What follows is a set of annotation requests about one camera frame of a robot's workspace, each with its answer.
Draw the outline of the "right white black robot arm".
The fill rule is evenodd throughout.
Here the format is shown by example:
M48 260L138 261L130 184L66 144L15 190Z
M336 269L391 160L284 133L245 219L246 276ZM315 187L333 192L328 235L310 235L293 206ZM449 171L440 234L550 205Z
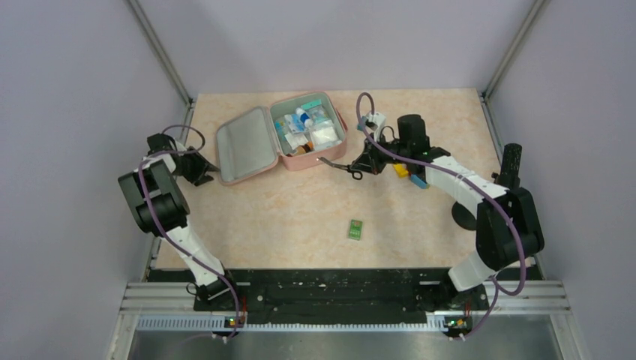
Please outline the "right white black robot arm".
M493 181L462 166L444 148L432 146L425 121L418 114L397 120L397 138L388 141L380 114L358 118L364 150L349 165L353 172L380 174L388 164L406 164L426 185L439 188L475 218L475 250L448 271L439 289L441 302L459 309L470 290L512 263L523 263L545 246L532 194L520 187L515 170L502 171Z

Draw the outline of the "brown medicine bottle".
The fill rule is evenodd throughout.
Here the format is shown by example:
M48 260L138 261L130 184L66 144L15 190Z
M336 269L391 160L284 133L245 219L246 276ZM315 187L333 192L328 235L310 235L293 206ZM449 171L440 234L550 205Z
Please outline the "brown medicine bottle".
M314 150L314 146L312 142L307 142L304 145L300 145L295 150L295 156L304 155L312 152Z

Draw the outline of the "black medical scissors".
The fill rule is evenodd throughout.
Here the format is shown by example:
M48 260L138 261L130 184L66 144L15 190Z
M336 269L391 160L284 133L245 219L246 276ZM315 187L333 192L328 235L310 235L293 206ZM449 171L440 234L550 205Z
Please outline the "black medical scissors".
M343 170L343 171L349 173L352 176L352 178L354 180L356 180L356 181L362 180L362 178L363 178L362 172L359 171L359 170L353 169L351 165L344 165L344 164L334 163L334 162L328 160L325 157L318 157L316 160L321 162L321 163L323 163L323 164L325 164L325 165L327 165L328 167L333 168L333 169Z

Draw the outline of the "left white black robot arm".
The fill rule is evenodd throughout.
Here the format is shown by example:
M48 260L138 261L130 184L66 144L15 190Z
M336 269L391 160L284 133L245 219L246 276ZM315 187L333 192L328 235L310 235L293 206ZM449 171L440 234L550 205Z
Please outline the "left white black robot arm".
M231 310L240 301L240 289L231 281L222 262L203 245L190 224L191 213L176 179L198 187L214 180L220 169L190 146L186 148L166 133L147 138L148 154L134 170L118 177L118 185L137 226L166 241L194 276L196 299L212 301Z

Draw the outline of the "clear bottle green label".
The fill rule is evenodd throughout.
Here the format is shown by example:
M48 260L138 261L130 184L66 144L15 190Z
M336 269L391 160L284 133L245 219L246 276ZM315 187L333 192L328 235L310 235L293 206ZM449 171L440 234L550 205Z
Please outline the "clear bottle green label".
M301 124L304 129L310 128L314 124L313 119L302 107L298 107L295 110L295 114L297 115L298 123Z

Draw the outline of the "teal topped swab packet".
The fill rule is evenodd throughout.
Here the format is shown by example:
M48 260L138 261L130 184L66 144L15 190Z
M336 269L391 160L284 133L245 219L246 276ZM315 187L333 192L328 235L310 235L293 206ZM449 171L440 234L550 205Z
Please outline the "teal topped swab packet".
M301 105L301 108L309 115L314 124L319 124L330 119L320 99L307 102Z

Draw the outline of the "blue bandage strip packet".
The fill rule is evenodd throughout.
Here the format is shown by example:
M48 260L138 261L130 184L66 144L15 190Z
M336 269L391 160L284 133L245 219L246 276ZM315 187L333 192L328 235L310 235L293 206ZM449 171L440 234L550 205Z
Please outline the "blue bandage strip packet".
M287 114L283 118L292 134L301 134L308 130L306 122L310 120L310 118L306 115L298 116L297 114Z

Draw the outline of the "pink medicine kit case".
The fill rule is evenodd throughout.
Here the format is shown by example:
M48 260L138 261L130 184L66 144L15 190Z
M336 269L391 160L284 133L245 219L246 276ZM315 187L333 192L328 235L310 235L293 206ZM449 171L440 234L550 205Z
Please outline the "pink medicine kit case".
M348 129L323 91L256 106L223 123L215 135L220 182L234 185L279 163L289 171L334 161L347 150Z

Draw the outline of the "white gauze packet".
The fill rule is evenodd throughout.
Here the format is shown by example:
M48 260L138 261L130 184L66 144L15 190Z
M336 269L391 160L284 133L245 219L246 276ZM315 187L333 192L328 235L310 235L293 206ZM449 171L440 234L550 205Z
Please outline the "white gauze packet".
M340 139L333 125L320 125L309 131L313 148L316 151L333 146Z
M292 152L295 152L298 147L302 147L308 143L308 139L304 133L286 133L284 137Z

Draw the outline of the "white blue bandage roll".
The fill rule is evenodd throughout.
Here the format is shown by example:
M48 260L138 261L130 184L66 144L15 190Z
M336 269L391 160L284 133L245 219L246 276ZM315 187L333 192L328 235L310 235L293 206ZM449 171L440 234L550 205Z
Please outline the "white blue bandage roll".
M299 120L296 114L286 114L283 119L286 123L286 126L289 128L289 132L294 134L302 132L302 125L299 124Z

